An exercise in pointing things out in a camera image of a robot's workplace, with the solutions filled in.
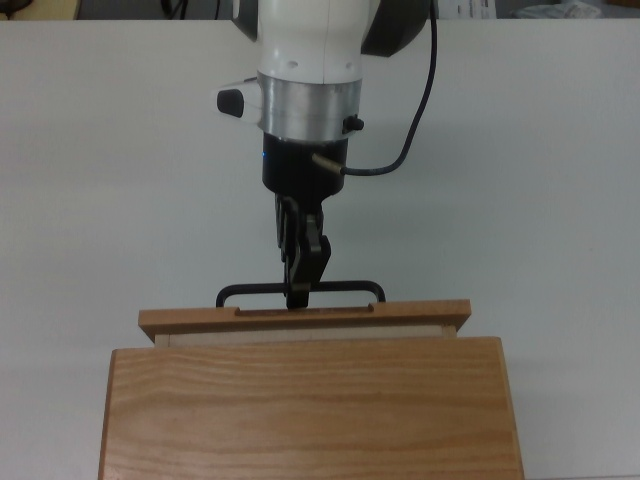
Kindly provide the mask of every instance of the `black cable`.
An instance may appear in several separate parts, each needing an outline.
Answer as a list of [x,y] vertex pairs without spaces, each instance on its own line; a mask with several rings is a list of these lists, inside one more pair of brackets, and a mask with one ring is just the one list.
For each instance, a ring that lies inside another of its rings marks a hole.
[[176,6],[173,7],[173,10],[171,11],[171,14],[169,15],[169,20],[173,20],[176,16],[176,14],[178,13],[178,10],[180,10],[182,8],[182,11],[180,12],[180,19],[184,20],[183,15],[186,15],[187,13],[187,8],[185,7],[185,3],[188,4],[189,0],[180,0],[178,3],[176,3]]
[[407,138],[404,141],[404,146],[402,147],[402,151],[400,152],[400,155],[398,156],[395,162],[393,162],[390,165],[387,165],[386,167],[380,167],[380,168],[342,167],[340,168],[340,173],[342,175],[353,175],[358,177],[373,177],[376,175],[384,175],[396,170],[400,165],[402,165],[405,158],[407,158],[407,154],[409,153],[409,149],[411,148],[411,142],[413,142],[413,137],[415,136],[416,130],[418,129],[418,124],[420,123],[420,119],[422,118],[424,109],[427,106],[427,102],[429,101],[429,95],[431,95],[431,87],[433,87],[433,79],[436,74],[436,58],[438,56],[438,27],[436,25],[435,0],[431,0],[431,4],[429,5],[429,16],[431,17],[431,63],[429,64],[429,74],[427,76],[427,84],[424,88],[424,93],[422,94],[422,100],[420,100],[420,105],[418,106],[418,110],[416,111],[416,114],[413,117],[413,121],[411,122],[411,127],[409,127],[409,132],[407,133]]
[[189,6],[189,0],[182,0],[182,11],[180,11],[180,20],[184,20],[187,16],[187,7]]

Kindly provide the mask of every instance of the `wood grain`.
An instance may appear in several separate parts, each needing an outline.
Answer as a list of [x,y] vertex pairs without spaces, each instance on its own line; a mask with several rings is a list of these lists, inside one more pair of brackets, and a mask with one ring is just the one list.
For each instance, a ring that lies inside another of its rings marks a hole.
[[120,350],[100,480],[522,479],[500,341]]
[[14,13],[11,20],[75,20],[79,6],[79,0],[33,0]]
[[452,325],[459,330],[471,315],[469,300],[374,303],[357,308],[249,310],[237,307],[142,310],[138,325],[156,335],[399,325]]

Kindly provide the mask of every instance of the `black button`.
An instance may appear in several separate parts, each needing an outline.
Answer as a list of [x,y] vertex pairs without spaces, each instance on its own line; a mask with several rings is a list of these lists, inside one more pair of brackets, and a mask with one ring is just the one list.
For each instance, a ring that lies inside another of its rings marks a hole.
[[242,118],[244,113],[244,96],[237,88],[218,92],[218,110],[227,115]]

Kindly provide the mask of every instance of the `white tabletop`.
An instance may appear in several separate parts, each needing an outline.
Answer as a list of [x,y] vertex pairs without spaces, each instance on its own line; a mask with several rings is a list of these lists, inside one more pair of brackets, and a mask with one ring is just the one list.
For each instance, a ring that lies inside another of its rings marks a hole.
[[[366,59],[350,165],[397,155],[428,36]],[[502,337],[528,478],[640,474],[638,45],[635,20],[440,22],[406,165],[325,204],[327,279],[470,298],[462,334]],[[227,22],[0,28],[3,478],[95,478],[139,309],[281,278],[261,133],[208,106],[258,53]]]

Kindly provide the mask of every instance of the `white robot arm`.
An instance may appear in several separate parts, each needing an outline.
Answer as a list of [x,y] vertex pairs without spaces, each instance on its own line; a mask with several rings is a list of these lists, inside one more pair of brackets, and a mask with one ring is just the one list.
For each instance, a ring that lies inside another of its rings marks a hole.
[[420,32],[430,0],[234,0],[233,21],[262,44],[257,77],[213,92],[221,113],[264,132],[263,183],[276,194],[289,308],[305,307],[330,256],[322,201],[344,177],[358,117],[362,54],[390,56]]

